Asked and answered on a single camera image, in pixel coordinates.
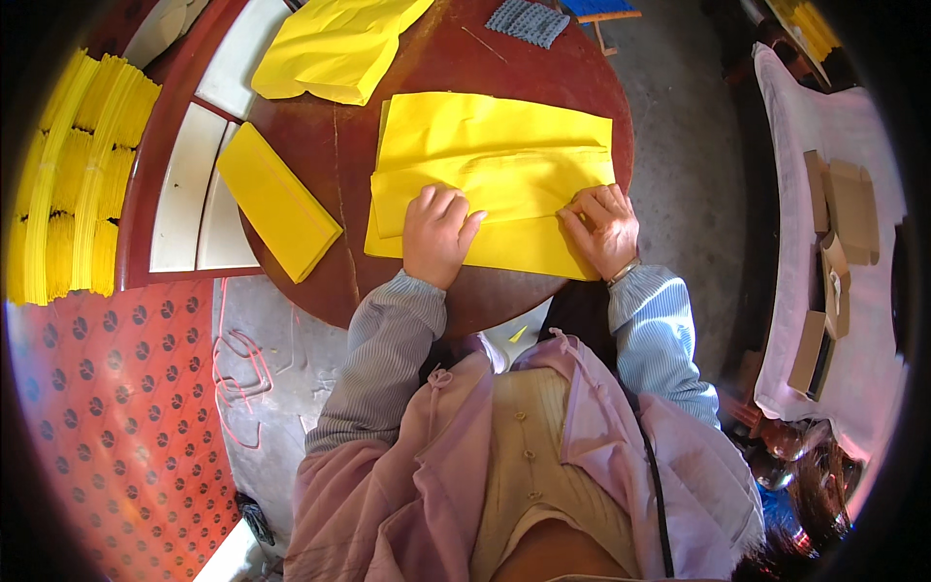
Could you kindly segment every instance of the black strap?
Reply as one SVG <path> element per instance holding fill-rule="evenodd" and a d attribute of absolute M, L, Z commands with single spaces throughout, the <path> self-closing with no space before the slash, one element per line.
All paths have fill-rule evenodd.
<path fill-rule="evenodd" d="M 641 430 L 643 436 L 643 447 L 646 449 L 646 457 L 650 461 L 650 472 L 653 474 L 653 487 L 656 489 L 656 512 L 659 519 L 659 544 L 663 549 L 663 566 L 666 568 L 666 577 L 675 577 L 672 567 L 672 549 L 669 547 L 669 529 L 666 526 L 666 502 L 663 499 L 663 482 L 659 479 L 659 466 L 656 464 L 656 455 L 653 451 L 653 444 L 650 438 L 646 436 L 646 430 L 641 423 L 640 401 L 637 396 L 631 392 L 624 383 L 617 379 L 617 383 L 624 390 L 624 396 L 630 403 L 630 408 L 634 411 L 634 418 L 637 419 L 637 427 Z"/>

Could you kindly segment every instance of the bracelet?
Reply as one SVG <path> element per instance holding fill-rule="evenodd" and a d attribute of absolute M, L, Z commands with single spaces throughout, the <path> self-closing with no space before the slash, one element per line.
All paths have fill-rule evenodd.
<path fill-rule="evenodd" d="M 626 274 L 629 273 L 630 271 L 634 270 L 634 267 L 635 267 L 635 266 L 638 266 L 638 265 L 640 265 L 640 264 L 643 264 L 643 261 L 640 260 L 640 257 L 634 257 L 633 259 L 631 259 L 631 260 L 630 260 L 630 263 L 625 264 L 625 265 L 621 268 L 621 270 L 617 272 L 616 275 L 614 275 L 613 277 L 611 277 L 610 279 L 608 279 L 608 287 L 611 287 L 611 286 L 614 285 L 617 281 L 619 281 L 619 280 L 621 280 L 622 278 L 624 278 L 624 275 L 626 275 Z"/>

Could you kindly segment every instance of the pink cardigan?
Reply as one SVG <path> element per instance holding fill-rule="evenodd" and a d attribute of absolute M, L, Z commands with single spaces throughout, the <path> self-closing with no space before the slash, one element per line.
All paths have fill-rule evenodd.
<path fill-rule="evenodd" d="M 664 577 L 650 466 L 621 387 L 573 336 L 528 350 L 512 370 L 545 366 L 572 382 L 562 462 L 581 467 L 630 515 L 643 575 Z M 491 389 L 489 361 L 473 353 L 414 394 L 394 446 L 354 440 L 309 454 L 294 487 L 286 580 L 467 581 L 485 499 Z M 639 400 L 676 577 L 728 578 L 762 542 L 749 468 L 720 430 L 656 395 Z"/>

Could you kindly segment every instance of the hand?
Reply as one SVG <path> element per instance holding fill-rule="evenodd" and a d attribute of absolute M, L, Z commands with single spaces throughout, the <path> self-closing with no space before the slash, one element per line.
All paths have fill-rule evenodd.
<path fill-rule="evenodd" d="M 584 222 L 578 216 L 582 213 Z M 616 183 L 580 190 L 557 214 L 604 280 L 610 281 L 637 256 L 640 223 L 634 216 L 630 196 Z"/>
<path fill-rule="evenodd" d="M 485 210 L 468 214 L 462 190 L 443 184 L 424 186 L 404 218 L 404 270 L 446 291 L 459 275 Z"/>

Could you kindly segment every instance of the red patterned mat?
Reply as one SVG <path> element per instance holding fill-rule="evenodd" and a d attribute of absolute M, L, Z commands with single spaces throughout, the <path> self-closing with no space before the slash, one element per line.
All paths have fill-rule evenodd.
<path fill-rule="evenodd" d="M 185 580 L 236 522 L 210 380 L 213 281 L 7 306 L 26 421 L 78 536 L 118 580 Z"/>

